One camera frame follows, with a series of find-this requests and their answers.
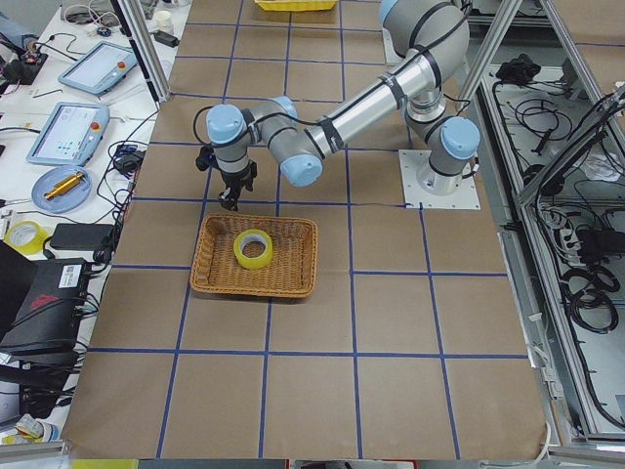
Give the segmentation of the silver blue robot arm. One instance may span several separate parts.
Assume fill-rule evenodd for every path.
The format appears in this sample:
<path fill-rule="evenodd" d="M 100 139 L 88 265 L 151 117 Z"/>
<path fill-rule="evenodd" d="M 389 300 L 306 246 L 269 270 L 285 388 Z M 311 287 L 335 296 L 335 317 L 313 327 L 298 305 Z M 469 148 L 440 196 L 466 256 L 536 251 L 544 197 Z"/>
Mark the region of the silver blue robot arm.
<path fill-rule="evenodd" d="M 210 107 L 206 116 L 208 142 L 195 165 L 220 172 L 225 184 L 218 199 L 235 211 L 243 190 L 251 191 L 257 165 L 248 149 L 266 144 L 281 174 L 294 187 L 316 182 L 325 157 L 394 111 L 430 147 L 424 168 L 417 172 L 419 186 L 433 195 L 448 195 L 466 177 L 476 155 L 480 133 L 470 119 L 446 108 L 443 83 L 463 61 L 470 39 L 468 15 L 472 4 L 458 7 L 451 1 L 384 1 L 381 25 L 390 33 L 400 63 L 329 114 L 314 122 L 297 117 L 286 96 L 257 106 Z"/>

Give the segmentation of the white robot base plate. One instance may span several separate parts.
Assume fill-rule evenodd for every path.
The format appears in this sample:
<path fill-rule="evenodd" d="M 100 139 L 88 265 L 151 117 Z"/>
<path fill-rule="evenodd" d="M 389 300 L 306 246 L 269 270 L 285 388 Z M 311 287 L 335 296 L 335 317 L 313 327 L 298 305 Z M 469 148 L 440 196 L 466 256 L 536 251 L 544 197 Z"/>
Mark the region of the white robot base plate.
<path fill-rule="evenodd" d="M 480 210 L 475 178 L 467 163 L 456 176 L 441 176 L 430 166 L 429 150 L 398 152 L 404 205 L 413 209 Z"/>

